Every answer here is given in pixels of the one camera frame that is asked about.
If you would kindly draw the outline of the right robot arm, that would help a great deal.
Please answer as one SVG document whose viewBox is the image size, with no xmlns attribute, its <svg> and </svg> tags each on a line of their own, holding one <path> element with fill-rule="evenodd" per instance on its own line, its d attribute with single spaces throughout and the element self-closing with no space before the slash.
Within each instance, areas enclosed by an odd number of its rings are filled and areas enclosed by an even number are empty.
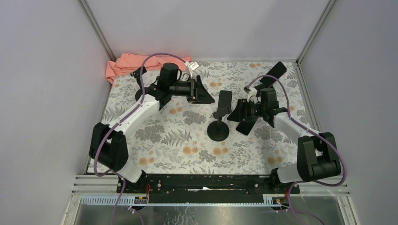
<svg viewBox="0 0 398 225">
<path fill-rule="evenodd" d="M 340 175 L 340 160 L 333 150 L 334 136 L 331 133 L 317 133 L 295 122 L 287 108 L 279 106 L 274 88 L 261 89 L 259 102 L 239 99 L 227 117 L 229 121 L 238 123 L 236 130 L 244 135 L 250 133 L 259 118 L 283 132 L 297 145 L 296 163 L 272 171 L 269 187 L 273 192 L 283 192 L 288 183 L 311 182 Z"/>
</svg>

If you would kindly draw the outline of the purple phone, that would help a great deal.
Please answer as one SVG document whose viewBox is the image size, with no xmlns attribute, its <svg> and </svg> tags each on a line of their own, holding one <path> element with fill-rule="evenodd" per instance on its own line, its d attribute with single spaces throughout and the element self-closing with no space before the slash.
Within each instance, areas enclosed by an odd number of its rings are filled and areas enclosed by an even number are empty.
<svg viewBox="0 0 398 225">
<path fill-rule="evenodd" d="M 281 78 L 287 72 L 287 67 L 282 62 L 277 62 L 267 73 L 266 75 L 272 76 L 276 79 Z M 270 77 L 263 77 L 260 80 L 262 88 L 271 87 L 276 81 Z"/>
</svg>

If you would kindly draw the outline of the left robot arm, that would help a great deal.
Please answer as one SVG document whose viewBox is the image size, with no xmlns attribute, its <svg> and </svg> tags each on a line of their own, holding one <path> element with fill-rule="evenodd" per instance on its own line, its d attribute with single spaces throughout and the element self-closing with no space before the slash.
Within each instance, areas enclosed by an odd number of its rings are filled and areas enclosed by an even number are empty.
<svg viewBox="0 0 398 225">
<path fill-rule="evenodd" d="M 109 124 L 97 123 L 92 132 L 89 156 L 112 172 L 128 180 L 135 193 L 145 188 L 144 171 L 129 158 L 127 139 L 153 114 L 160 111 L 173 96 L 186 97 L 192 104 L 212 104 L 214 98 L 204 87 L 201 77 L 180 81 L 179 67 L 165 63 L 160 69 L 156 84 L 145 87 L 145 93 L 121 116 Z"/>
</svg>

